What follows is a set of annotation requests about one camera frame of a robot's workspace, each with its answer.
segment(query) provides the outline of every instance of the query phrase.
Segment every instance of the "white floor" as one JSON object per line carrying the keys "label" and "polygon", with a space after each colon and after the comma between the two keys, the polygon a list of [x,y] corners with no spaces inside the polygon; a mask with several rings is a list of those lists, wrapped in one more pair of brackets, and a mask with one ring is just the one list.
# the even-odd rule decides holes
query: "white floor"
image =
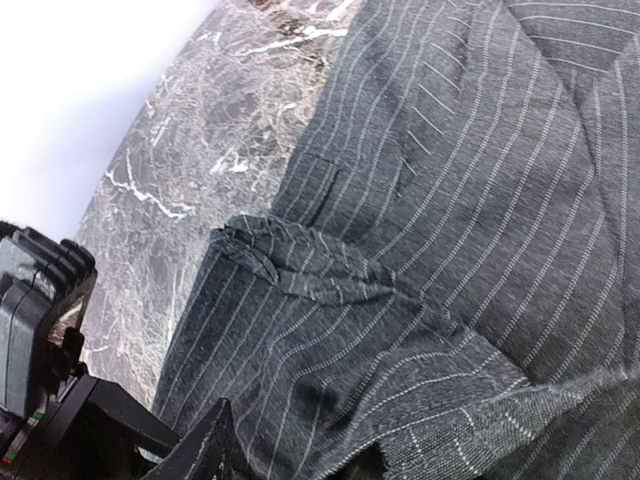
{"label": "white floor", "polygon": [[73,236],[145,99],[217,1],[0,2],[0,219]]}

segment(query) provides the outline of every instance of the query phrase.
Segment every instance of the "garment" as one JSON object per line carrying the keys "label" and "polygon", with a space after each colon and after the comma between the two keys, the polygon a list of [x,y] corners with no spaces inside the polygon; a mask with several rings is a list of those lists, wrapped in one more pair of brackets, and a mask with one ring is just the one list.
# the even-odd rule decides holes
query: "garment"
{"label": "garment", "polygon": [[155,411],[260,478],[636,478],[640,5],[365,1]]}

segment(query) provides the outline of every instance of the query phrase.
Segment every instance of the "marble surface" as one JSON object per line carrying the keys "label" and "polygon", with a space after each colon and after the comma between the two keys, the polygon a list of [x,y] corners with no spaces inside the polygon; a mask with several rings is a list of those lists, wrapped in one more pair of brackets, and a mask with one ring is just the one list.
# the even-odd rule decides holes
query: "marble surface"
{"label": "marble surface", "polygon": [[100,272],[93,374],[150,405],[209,231],[268,211],[357,4],[222,2],[163,75],[77,237]]}

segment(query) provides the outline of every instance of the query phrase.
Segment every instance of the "gray marble tabletop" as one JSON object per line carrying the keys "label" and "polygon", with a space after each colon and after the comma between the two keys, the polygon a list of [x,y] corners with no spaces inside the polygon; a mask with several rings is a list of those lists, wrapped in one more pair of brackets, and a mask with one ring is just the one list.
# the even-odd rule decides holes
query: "gray marble tabletop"
{"label": "gray marble tabletop", "polygon": [[357,0],[228,0],[146,102],[77,240],[99,281],[85,360],[150,405],[209,231],[270,207]]}

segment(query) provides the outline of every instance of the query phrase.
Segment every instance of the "gray striped fabric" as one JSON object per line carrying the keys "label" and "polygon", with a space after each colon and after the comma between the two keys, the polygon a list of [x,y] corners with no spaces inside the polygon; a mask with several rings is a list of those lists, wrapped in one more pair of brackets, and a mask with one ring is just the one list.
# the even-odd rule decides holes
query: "gray striped fabric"
{"label": "gray striped fabric", "polygon": [[369,0],[155,411],[260,478],[640,476],[640,4]]}

